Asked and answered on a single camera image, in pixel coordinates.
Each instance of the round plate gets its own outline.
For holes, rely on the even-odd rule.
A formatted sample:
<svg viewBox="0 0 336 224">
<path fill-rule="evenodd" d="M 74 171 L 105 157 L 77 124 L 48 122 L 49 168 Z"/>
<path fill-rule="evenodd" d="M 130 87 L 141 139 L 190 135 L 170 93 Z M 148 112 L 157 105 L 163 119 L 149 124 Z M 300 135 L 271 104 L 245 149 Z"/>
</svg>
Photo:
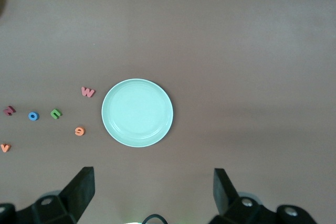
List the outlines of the round plate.
<svg viewBox="0 0 336 224">
<path fill-rule="evenodd" d="M 101 116 L 106 130 L 118 142 L 147 147 L 160 141 L 173 122 L 168 95 L 143 79 L 119 82 L 105 96 Z"/>
</svg>

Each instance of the plate rim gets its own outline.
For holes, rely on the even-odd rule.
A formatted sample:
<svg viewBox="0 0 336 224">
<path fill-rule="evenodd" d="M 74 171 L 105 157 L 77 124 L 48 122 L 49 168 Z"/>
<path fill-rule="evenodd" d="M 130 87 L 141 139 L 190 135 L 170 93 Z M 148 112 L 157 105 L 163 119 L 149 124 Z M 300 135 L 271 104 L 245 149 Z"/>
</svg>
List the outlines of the plate rim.
<svg viewBox="0 0 336 224">
<path fill-rule="evenodd" d="M 105 121 L 104 121 L 104 116 L 103 116 L 103 109 L 104 109 L 104 105 L 106 104 L 106 99 L 107 97 L 109 96 L 109 94 L 113 91 L 113 89 L 117 88 L 117 86 L 119 85 L 122 85 L 123 83 L 125 82 L 131 82 L 131 81 L 143 81 L 143 82 L 146 82 L 152 86 L 155 86 L 157 89 L 159 89 L 160 91 L 163 92 L 163 94 L 167 97 L 168 101 L 169 101 L 169 110 L 171 110 L 171 118 L 170 120 L 168 121 L 168 124 L 167 124 L 167 129 L 165 130 L 163 136 L 156 140 L 155 142 L 151 143 L 151 144 L 148 144 L 148 145 L 142 145 L 142 146 L 134 146 L 134 145 L 130 145 L 130 144 L 126 144 L 126 143 L 123 143 L 121 142 L 119 139 L 117 139 L 115 136 L 113 136 L 113 134 L 110 132 L 110 130 L 108 129 L 108 127 L 106 126 L 105 124 Z M 129 147 L 134 147 L 134 148 L 143 148 L 143 147 L 148 147 L 148 146 L 151 146 L 153 144 L 156 144 L 157 142 L 159 142 L 160 140 L 162 140 L 166 135 L 167 133 L 169 132 L 169 130 L 171 129 L 171 126 L 173 124 L 173 118 L 174 118 L 174 107 L 173 107 L 173 103 L 172 103 L 172 100 L 170 99 L 169 95 L 167 94 L 167 92 L 161 88 L 158 84 L 156 84 L 155 82 L 153 81 L 150 81 L 150 80 L 146 80 L 146 79 L 141 79 L 141 78 L 132 78 L 132 79 L 126 79 L 126 80 L 123 80 L 123 81 L 120 81 L 118 82 L 117 84 L 115 84 L 105 95 L 104 97 L 104 100 L 103 100 L 103 103 L 102 103 L 102 106 L 101 106 L 101 118 L 102 118 L 102 121 L 103 121 L 103 124 L 104 124 L 104 127 L 106 129 L 106 131 L 109 133 L 110 136 L 112 136 L 112 138 L 114 140 L 116 140 L 117 142 L 123 144 L 123 145 L 126 145 L 126 146 L 129 146 Z"/>
</svg>

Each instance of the black cable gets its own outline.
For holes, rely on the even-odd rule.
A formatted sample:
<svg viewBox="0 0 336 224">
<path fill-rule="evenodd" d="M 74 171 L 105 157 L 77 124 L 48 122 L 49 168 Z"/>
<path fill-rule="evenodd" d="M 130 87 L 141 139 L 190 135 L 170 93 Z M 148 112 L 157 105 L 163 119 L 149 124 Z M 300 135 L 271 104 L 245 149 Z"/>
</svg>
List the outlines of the black cable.
<svg viewBox="0 0 336 224">
<path fill-rule="evenodd" d="M 162 221 L 163 224 L 168 224 L 168 222 L 167 222 L 161 215 L 157 215 L 157 214 L 149 215 L 149 216 L 142 222 L 142 224 L 146 224 L 147 221 L 149 221 L 150 219 L 153 219 L 153 218 L 158 218 L 160 221 Z"/>
</svg>

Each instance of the plate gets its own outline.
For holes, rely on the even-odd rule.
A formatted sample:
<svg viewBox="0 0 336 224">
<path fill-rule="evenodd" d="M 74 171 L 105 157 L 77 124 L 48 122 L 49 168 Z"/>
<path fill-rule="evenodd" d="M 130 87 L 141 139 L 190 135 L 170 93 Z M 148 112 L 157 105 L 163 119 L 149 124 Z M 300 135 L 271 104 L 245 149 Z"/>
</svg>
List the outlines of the plate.
<svg viewBox="0 0 336 224">
<path fill-rule="evenodd" d="M 129 79 L 106 94 L 101 116 L 115 140 L 131 147 L 147 147 L 168 133 L 173 106 L 166 92 L 154 82 Z"/>
</svg>

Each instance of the screw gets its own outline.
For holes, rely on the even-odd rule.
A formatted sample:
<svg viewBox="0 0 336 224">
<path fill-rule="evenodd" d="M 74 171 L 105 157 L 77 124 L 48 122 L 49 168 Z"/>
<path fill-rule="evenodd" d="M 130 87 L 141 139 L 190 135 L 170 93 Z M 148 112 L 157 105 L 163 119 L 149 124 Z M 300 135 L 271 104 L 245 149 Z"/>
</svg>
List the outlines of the screw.
<svg viewBox="0 0 336 224">
<path fill-rule="evenodd" d="M 251 207 L 253 206 L 253 203 L 251 200 L 247 199 L 247 198 L 244 198 L 241 200 L 241 203 L 243 203 L 244 206 L 246 207 Z"/>
<path fill-rule="evenodd" d="M 294 217 L 298 215 L 298 212 L 296 212 L 295 209 L 291 207 L 286 207 L 285 212 L 286 214 L 294 216 Z"/>
<path fill-rule="evenodd" d="M 52 198 L 46 198 L 46 199 L 42 200 L 41 205 L 42 206 L 48 205 L 52 202 L 52 200 L 53 200 Z"/>
</svg>

